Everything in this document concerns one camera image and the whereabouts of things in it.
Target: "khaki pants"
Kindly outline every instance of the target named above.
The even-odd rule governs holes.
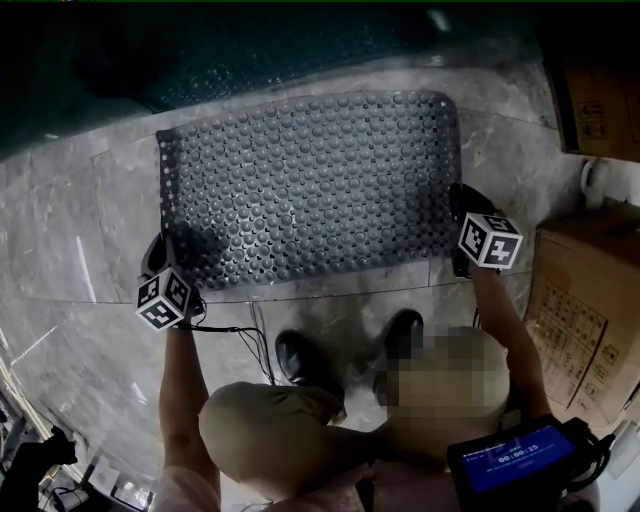
[[[381,360],[376,371],[389,418],[370,433],[329,425],[343,405],[319,388],[238,382],[217,390],[200,413],[211,460],[277,501],[377,458],[442,469],[450,444],[499,428],[506,352],[483,331],[430,333],[410,358]]]

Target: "blue screen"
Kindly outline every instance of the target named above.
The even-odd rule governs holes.
[[[575,447],[551,425],[463,456],[476,492],[488,491],[557,462]]]

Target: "brown cardboard box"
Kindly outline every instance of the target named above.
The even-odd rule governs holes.
[[[630,30],[590,37],[565,24],[541,38],[566,153],[640,162],[640,69],[632,56],[637,29]]]
[[[606,434],[637,410],[640,208],[541,225],[526,322],[561,420],[577,416]]]

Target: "anti-slip mat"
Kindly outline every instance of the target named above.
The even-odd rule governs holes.
[[[161,217],[203,290],[447,254],[460,135],[445,95],[266,103],[157,133]]]

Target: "marble floor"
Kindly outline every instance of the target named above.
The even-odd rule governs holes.
[[[564,155],[541,60],[498,70],[430,67],[394,58],[291,85],[113,124],[55,141],[0,164],[0,356],[5,375],[41,414],[84,436],[117,469],[153,486],[162,463],[157,401],[163,337],[131,305],[141,257],[159,229],[156,130],[274,99],[372,89],[427,89],[459,110],[463,179],[514,218],[525,234],[503,274],[524,312],[535,226],[576,208],[580,157]],[[251,326],[272,343],[300,328],[331,354],[348,389],[346,425],[384,419],[368,388],[385,323],[401,308],[432,324],[470,325],[474,299],[449,264],[431,260],[338,278],[315,278],[206,297],[208,325]],[[234,334],[197,343],[213,390],[259,382]],[[224,483],[224,509],[254,498]]]

